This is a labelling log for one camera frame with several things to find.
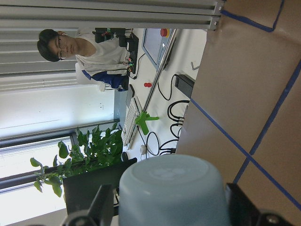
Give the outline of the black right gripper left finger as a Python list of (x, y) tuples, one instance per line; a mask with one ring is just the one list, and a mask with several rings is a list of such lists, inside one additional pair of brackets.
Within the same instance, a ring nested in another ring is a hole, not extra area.
[(100, 186), (88, 210), (92, 226), (110, 226), (113, 218), (113, 188), (112, 185)]

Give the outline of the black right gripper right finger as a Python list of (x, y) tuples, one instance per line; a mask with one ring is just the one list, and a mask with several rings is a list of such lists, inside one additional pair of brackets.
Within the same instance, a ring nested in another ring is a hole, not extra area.
[(227, 183), (225, 195), (232, 226), (257, 225), (260, 212), (237, 184)]

